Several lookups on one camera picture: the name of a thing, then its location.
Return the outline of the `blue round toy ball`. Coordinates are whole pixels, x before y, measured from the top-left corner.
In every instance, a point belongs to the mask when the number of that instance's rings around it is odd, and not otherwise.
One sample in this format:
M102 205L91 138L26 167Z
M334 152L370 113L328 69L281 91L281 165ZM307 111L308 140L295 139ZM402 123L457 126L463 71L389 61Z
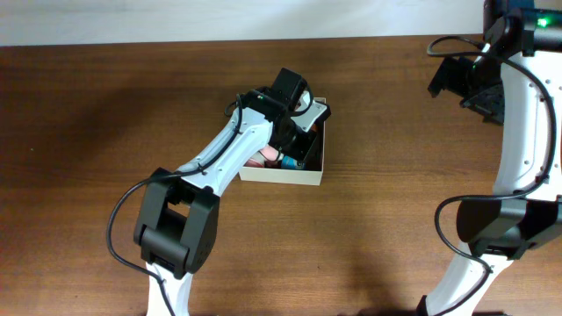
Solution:
M290 156L284 156L281 160L281 168L282 169L291 169L291 170L302 170L306 167L304 162L300 162Z

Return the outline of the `pink white toy figure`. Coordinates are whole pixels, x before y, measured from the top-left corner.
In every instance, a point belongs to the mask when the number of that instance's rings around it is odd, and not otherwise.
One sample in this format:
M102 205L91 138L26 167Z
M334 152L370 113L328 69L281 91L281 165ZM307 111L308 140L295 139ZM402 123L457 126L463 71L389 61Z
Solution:
M244 164L248 168L269 168L275 169L283 160L284 155L274 147L265 147L255 154Z

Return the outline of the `white cardboard box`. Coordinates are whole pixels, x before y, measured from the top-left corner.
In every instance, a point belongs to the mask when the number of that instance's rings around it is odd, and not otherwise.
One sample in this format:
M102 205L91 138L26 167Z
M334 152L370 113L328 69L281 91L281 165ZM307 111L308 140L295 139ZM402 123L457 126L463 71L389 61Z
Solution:
M249 145L259 150L271 147L271 136L275 122L286 114L295 122L305 122L304 115L311 108L313 100L309 95L301 98L305 104L297 111L292 112L279 107L278 103L263 97L245 105L242 112L242 133L249 133ZM243 166L239 175L243 181L264 183L289 183L303 185L318 185L321 183L324 162L324 124L318 128L321 136L320 150L314 160L311 160L302 170L282 169L281 162L275 169L248 168Z

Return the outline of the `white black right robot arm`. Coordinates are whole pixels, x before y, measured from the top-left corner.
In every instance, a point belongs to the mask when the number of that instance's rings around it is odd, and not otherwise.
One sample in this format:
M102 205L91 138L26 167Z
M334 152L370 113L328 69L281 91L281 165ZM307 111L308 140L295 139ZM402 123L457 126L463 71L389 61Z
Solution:
M494 279L561 234L561 14L486 0L483 39L442 54L428 87L503 129L491 195L454 197L459 244L420 315L472 315Z

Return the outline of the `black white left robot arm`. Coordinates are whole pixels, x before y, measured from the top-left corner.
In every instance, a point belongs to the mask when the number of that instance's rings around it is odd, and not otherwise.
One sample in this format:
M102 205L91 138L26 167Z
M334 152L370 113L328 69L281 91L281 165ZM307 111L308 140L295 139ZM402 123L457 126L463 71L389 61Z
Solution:
M150 277L148 314L186 315L194 274L216 241L220 198L250 158L266 147L300 162L318 144L314 126L331 114L304 92L282 101L270 91L238 97L224 129L195 158L145 185L133 241Z

